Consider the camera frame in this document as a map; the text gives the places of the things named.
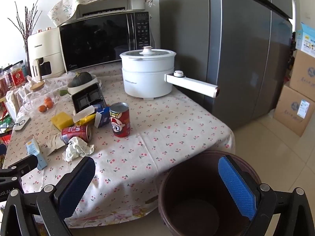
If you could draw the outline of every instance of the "spice jar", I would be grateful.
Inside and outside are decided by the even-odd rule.
[[[20,64],[11,67],[10,74],[15,87],[18,88],[25,84],[25,78]]]
[[[4,74],[0,73],[0,95],[1,97],[5,96],[9,88],[7,87],[7,82],[5,80]]]
[[[12,67],[12,65],[9,65],[9,66],[3,68],[3,73],[4,73],[5,81],[6,81],[7,86],[8,86],[9,88],[11,88],[11,87],[13,86],[12,77],[11,77],[11,74],[10,74],[10,72],[11,72],[11,67]]]

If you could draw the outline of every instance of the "dark blue gripper pad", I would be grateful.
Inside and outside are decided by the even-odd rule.
[[[73,178],[60,197],[58,214],[62,219],[73,215],[82,196],[95,175],[95,163],[90,158]]]
[[[226,157],[219,159],[218,170],[240,213],[252,220],[257,210],[255,195]]]

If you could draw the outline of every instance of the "trash can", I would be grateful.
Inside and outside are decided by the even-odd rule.
[[[218,161],[226,154],[204,151],[172,168],[164,178],[158,208],[174,236],[235,236],[245,229],[249,219],[240,214],[218,172]],[[229,155],[261,183],[246,161]]]

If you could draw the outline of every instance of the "electric cooking pot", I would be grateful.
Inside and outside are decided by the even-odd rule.
[[[169,94],[174,84],[216,98],[218,86],[186,78],[182,71],[174,72],[175,55],[173,51],[152,49],[151,46],[120,54],[125,92],[153,100]]]

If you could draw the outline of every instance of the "tiled floor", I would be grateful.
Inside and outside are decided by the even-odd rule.
[[[234,131],[236,154],[246,160],[262,182],[274,190],[301,187],[315,217],[315,115],[302,137],[266,115]],[[266,236],[271,236],[279,216],[274,215]],[[73,229],[74,236],[171,236],[157,210],[144,218],[111,226]]]

